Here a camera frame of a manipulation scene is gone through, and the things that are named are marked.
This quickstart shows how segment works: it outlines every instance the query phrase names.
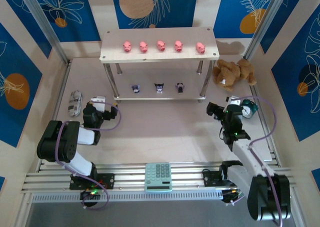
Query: alarm clock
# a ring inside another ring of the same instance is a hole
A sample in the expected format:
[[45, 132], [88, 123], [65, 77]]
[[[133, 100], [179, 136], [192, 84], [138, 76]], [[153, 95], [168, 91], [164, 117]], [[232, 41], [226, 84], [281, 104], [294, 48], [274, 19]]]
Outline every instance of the alarm clock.
[[258, 104], [249, 100], [249, 99], [244, 99], [242, 103], [240, 104], [242, 106], [242, 115], [243, 117], [249, 119], [251, 118], [255, 112], [258, 110]]

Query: calculator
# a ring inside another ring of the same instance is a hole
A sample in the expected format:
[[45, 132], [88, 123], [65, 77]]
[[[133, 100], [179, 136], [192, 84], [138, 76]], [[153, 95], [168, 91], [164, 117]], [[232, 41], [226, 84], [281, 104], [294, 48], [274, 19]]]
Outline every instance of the calculator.
[[157, 193], [172, 191], [169, 163], [147, 163], [145, 165], [144, 190]]

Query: wooden board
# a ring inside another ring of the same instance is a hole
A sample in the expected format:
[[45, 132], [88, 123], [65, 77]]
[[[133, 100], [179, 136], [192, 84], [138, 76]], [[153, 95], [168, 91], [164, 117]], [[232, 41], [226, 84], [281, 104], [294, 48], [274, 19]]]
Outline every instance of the wooden board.
[[[165, 42], [165, 51], [157, 48], [157, 41]], [[181, 52], [175, 50], [175, 42], [183, 44]], [[123, 44], [131, 43], [130, 52]], [[148, 44], [148, 51], [140, 51], [140, 42]], [[205, 45], [205, 53], [196, 51], [197, 42]], [[115, 29], [104, 34], [100, 61], [102, 63], [157, 62], [181, 59], [218, 60], [219, 51], [212, 27], [184, 28], [133, 28]]]

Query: metal grate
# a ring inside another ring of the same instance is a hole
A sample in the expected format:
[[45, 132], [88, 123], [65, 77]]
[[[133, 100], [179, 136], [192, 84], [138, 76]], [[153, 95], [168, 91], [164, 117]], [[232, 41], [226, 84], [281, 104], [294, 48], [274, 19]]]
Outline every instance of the metal grate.
[[[221, 200], [221, 190], [185, 190], [172, 191], [169, 193], [147, 193], [144, 191], [121, 191], [110, 192], [110, 202], [127, 201], [192, 201], [192, 200]], [[100, 199], [86, 200], [86, 202], [104, 202], [107, 200], [105, 194]], [[80, 202], [80, 194], [77, 193], [36, 193], [32, 203], [74, 203]]]

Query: orange circle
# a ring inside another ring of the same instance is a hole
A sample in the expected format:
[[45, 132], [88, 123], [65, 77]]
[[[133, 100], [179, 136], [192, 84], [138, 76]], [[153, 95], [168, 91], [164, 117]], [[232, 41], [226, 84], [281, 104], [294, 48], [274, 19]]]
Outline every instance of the orange circle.
[[244, 34], [253, 34], [256, 32], [258, 24], [264, 16], [264, 8], [257, 9], [255, 12], [248, 13], [240, 23], [240, 31]]
[[308, 85], [305, 82], [301, 82], [297, 88], [298, 94], [303, 97], [308, 93]]
[[63, 18], [56, 18], [54, 22], [60, 28], [67, 27], [67, 25], [68, 25], [67, 21], [64, 20]]
[[23, 110], [30, 97], [28, 80], [22, 74], [12, 73], [5, 79], [4, 85], [8, 88], [4, 93], [8, 104], [16, 110]]

